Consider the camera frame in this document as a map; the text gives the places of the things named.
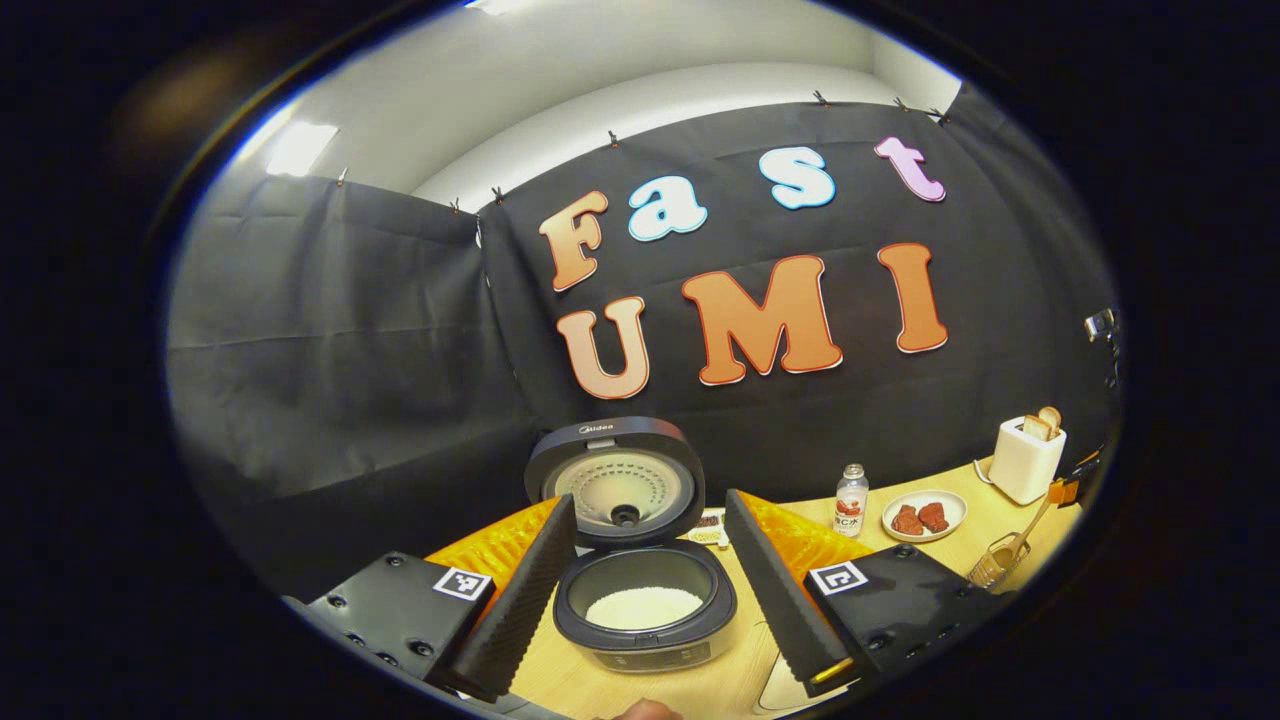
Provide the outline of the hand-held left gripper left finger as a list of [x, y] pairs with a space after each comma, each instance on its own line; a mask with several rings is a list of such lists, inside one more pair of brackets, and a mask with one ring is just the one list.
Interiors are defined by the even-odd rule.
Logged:
[[509, 691], [576, 532], [573, 498], [561, 495], [429, 557], [388, 552], [311, 602], [285, 602], [378, 667], [493, 702]]

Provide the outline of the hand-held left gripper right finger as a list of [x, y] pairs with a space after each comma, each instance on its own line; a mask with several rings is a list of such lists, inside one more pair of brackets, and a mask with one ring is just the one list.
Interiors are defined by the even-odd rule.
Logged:
[[914, 544], [869, 551], [739, 489], [724, 497], [724, 524], [782, 657], [813, 697], [895, 683], [1004, 606]]

